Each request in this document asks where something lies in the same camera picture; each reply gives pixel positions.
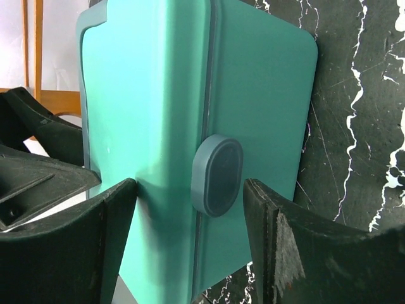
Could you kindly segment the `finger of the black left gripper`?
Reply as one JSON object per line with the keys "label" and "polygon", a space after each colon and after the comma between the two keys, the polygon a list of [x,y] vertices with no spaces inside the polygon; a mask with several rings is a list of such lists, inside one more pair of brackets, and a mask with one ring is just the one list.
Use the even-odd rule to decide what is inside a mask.
{"label": "finger of the black left gripper", "polygon": [[100,183],[86,168],[1,145],[1,231]]}
{"label": "finger of the black left gripper", "polygon": [[35,137],[57,160],[84,166],[82,128],[43,107],[25,88],[1,93],[1,144],[29,152],[24,141]]}

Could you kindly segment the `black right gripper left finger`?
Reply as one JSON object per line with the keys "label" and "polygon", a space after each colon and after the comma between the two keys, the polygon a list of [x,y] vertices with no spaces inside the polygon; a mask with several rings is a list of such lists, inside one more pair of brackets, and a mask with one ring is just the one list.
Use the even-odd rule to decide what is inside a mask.
{"label": "black right gripper left finger", "polygon": [[111,303],[136,199],[127,178],[1,233],[1,303]]}

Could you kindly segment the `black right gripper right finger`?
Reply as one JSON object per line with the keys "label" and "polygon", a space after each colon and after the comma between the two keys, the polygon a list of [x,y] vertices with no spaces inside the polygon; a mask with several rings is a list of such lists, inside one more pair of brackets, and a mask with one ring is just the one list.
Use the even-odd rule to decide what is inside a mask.
{"label": "black right gripper right finger", "polygon": [[257,179],[244,182],[243,207],[260,303],[404,302],[403,226],[344,226]]}

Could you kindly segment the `green medicine kit box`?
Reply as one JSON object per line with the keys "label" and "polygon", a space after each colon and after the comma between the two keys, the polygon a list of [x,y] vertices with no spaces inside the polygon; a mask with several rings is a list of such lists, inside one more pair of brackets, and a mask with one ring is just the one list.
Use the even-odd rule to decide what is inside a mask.
{"label": "green medicine kit box", "polygon": [[242,1],[101,1],[77,40],[90,195],[139,186],[120,277],[190,303],[251,260],[244,181],[293,198],[315,39]]}

